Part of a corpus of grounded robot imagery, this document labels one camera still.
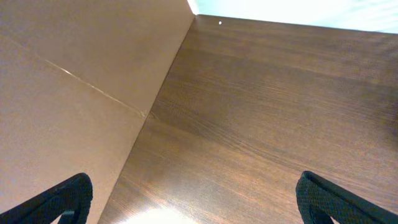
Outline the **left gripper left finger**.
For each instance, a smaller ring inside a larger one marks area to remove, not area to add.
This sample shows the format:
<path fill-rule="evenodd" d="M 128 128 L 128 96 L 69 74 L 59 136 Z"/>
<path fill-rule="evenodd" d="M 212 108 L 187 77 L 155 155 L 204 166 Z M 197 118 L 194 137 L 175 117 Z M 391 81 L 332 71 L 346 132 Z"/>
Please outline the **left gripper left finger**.
<path fill-rule="evenodd" d="M 85 224 L 93 199 L 93 185 L 78 173 L 1 214 L 1 223 Z"/>

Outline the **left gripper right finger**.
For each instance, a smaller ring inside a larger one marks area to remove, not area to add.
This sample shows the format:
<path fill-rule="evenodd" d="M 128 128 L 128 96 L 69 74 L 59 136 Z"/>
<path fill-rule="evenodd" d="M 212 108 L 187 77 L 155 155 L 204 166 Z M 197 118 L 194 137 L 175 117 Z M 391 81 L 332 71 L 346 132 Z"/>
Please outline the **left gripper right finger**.
<path fill-rule="evenodd" d="M 305 224 L 397 223 L 395 213 L 307 170 L 302 172 L 295 191 Z"/>

